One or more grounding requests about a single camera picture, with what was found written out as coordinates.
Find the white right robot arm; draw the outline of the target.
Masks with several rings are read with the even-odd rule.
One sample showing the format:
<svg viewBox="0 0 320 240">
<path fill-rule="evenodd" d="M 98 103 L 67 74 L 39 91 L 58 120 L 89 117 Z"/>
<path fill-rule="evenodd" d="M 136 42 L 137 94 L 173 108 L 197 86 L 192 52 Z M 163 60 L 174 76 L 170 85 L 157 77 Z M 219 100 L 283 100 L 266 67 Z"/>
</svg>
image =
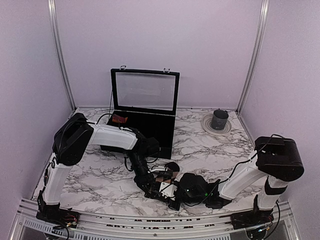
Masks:
<svg viewBox="0 0 320 240">
<path fill-rule="evenodd" d="M 179 210 L 181 203 L 189 207 L 204 204 L 209 209 L 222 209 L 244 189 L 265 178 L 264 187 L 247 214 L 252 224 L 258 224 L 272 213 L 289 183 L 299 179 L 304 171 L 297 143 L 272 134 L 258 137 L 248 159 L 237 163 L 227 179 L 208 183 L 200 175 L 185 173 L 178 182 L 161 183 L 160 193 L 170 199 L 169 206 L 175 210 Z"/>
</svg>

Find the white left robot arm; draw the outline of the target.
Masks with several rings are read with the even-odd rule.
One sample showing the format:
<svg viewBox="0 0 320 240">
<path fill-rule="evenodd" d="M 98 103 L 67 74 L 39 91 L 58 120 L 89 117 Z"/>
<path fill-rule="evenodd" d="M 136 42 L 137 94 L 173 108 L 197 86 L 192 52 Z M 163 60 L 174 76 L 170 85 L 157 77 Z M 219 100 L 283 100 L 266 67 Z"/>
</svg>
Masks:
<svg viewBox="0 0 320 240">
<path fill-rule="evenodd" d="M 146 194 L 151 192 L 154 175 L 146 158 L 158 153 L 159 142 L 135 128 L 89 122 L 82 113 L 76 113 L 54 135 L 44 187 L 37 197 L 38 219 L 58 223 L 77 216 L 60 208 L 61 192 L 70 170 L 82 160 L 89 145 L 122 150 L 131 163 L 136 185 Z"/>
</svg>

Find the black display case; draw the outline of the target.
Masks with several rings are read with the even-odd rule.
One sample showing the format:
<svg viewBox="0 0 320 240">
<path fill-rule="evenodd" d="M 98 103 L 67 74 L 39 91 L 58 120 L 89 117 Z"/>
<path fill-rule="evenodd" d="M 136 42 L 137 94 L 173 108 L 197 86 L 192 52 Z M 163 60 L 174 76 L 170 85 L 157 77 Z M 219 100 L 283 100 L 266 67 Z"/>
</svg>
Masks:
<svg viewBox="0 0 320 240">
<path fill-rule="evenodd" d="M 159 143 L 157 158 L 170 159 L 173 150 L 180 73 L 163 70 L 112 68 L 113 111 L 108 125 L 138 129 Z M 112 116 L 128 117 L 124 124 Z"/>
</svg>

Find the brown argyle sock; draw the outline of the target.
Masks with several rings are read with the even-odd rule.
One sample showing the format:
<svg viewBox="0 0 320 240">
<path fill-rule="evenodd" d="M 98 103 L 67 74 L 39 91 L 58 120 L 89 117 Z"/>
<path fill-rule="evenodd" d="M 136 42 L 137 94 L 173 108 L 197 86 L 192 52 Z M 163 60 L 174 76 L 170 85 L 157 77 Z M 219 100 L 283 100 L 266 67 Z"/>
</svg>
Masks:
<svg viewBox="0 0 320 240">
<path fill-rule="evenodd" d="M 170 184 L 176 179 L 179 172 L 180 172 L 180 167 L 177 163 L 173 161 L 166 163 L 164 165 L 164 170 L 160 170 L 156 174 L 155 181 L 160 183 L 165 182 Z"/>
</svg>

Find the maroon striped sock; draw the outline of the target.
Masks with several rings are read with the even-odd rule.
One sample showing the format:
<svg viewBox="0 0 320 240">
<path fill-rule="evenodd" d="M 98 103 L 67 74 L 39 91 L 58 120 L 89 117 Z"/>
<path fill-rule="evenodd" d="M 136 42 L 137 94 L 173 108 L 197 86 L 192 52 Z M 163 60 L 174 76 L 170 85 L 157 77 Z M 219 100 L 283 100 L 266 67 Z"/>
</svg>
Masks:
<svg viewBox="0 0 320 240">
<path fill-rule="evenodd" d="M 118 123 L 118 124 L 125 124 L 128 120 L 128 117 L 122 117 L 117 114 L 112 115 L 112 122 Z"/>
</svg>

